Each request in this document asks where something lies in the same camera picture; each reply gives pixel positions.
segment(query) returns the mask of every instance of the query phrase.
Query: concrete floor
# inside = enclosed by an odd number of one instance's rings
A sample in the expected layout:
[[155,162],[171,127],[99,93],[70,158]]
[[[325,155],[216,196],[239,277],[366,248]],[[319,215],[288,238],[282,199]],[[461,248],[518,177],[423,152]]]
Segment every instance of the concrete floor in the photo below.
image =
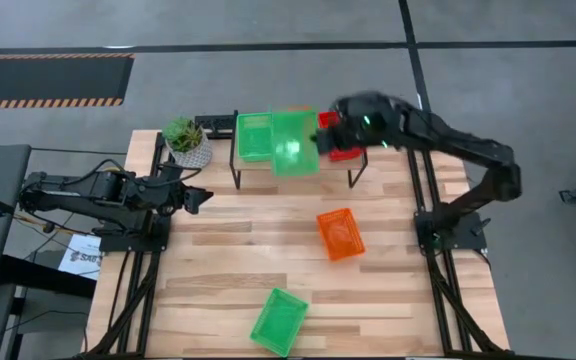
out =
[[[418,41],[576,40],[576,1],[409,3]],[[0,0],[0,48],[404,39],[395,0]],[[486,235],[512,348],[576,358],[576,206],[557,194],[576,185],[576,48],[420,56],[433,110],[513,146],[522,166],[524,195],[482,211],[493,219]],[[327,108],[365,89],[416,103],[407,51],[139,54],[123,106],[0,110],[0,144],[122,152],[133,129],[180,114]],[[34,152],[29,171],[76,175],[103,158]],[[6,252],[26,256],[41,241],[16,226]],[[28,338],[23,359],[71,356],[81,329]]]

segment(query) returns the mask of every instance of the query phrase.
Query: hazard tape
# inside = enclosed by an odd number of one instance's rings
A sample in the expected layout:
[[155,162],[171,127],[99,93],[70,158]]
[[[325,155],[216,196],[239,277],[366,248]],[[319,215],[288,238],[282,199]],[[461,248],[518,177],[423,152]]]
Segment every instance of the hazard tape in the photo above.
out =
[[0,55],[0,60],[10,59],[97,59],[97,58],[135,58],[135,54],[36,54],[36,55]]
[[0,109],[119,106],[121,98],[0,100]]

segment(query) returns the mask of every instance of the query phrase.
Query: green basket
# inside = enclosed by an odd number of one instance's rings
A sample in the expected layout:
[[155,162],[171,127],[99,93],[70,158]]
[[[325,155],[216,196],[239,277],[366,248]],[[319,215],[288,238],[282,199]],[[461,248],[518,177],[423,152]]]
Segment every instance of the green basket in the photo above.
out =
[[237,154],[246,162],[268,161],[271,157],[270,113],[237,116]]
[[277,176],[304,176],[319,172],[315,111],[272,114],[272,170]]
[[307,310],[308,303],[286,291],[273,289],[250,339],[281,357],[288,356]]

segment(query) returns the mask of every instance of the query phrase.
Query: red object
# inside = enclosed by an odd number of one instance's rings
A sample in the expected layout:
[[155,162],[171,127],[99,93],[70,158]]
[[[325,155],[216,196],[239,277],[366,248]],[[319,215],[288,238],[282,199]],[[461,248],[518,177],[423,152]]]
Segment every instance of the red object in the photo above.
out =
[[339,209],[318,215],[317,224],[330,260],[335,261],[366,252],[350,209]]
[[[319,113],[319,127],[322,129],[327,128],[328,126],[332,126],[339,122],[339,118],[337,117],[337,113],[334,111]],[[357,156],[361,155],[363,149],[359,147],[355,147],[348,151],[341,151],[341,150],[333,150],[328,153],[328,157],[330,161],[341,161],[341,160],[350,160],[354,159]]]

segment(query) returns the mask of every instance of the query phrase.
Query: floor mat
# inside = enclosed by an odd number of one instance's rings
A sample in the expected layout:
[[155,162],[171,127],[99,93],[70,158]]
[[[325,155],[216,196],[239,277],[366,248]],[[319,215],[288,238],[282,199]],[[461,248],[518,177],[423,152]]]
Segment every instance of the floor mat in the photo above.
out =
[[134,54],[0,55],[0,109],[118,106]]

